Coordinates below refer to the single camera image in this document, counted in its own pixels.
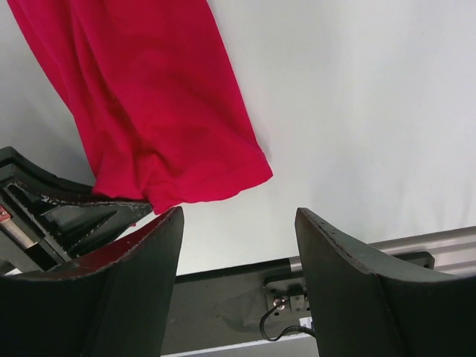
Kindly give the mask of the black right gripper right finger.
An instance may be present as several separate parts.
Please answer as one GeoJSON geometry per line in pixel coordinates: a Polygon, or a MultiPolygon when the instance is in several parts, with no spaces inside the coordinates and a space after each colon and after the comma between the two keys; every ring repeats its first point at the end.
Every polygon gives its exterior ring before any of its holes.
{"type": "Polygon", "coordinates": [[[295,216],[320,356],[473,356],[475,278],[407,263],[295,216]]]}

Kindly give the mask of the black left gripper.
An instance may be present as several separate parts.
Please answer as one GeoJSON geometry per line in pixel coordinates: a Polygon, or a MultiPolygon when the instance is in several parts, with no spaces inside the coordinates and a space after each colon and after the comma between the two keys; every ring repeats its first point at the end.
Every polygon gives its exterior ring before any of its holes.
{"type": "Polygon", "coordinates": [[[48,271],[114,242],[151,213],[141,200],[96,196],[12,147],[1,149],[1,274],[48,271]]]}

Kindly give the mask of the red t shirt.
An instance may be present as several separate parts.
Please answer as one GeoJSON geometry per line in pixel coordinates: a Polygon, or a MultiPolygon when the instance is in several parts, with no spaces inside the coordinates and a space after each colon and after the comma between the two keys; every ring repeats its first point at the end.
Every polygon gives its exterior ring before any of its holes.
{"type": "Polygon", "coordinates": [[[94,192],[156,213],[272,177],[206,1],[10,1],[74,116],[94,192]]]}

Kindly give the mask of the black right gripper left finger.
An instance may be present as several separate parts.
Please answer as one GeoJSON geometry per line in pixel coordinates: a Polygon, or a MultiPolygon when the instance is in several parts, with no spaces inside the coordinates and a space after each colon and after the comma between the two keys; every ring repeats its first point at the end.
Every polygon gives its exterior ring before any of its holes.
{"type": "Polygon", "coordinates": [[[179,207],[50,271],[1,279],[3,356],[159,356],[184,231],[179,207]]]}

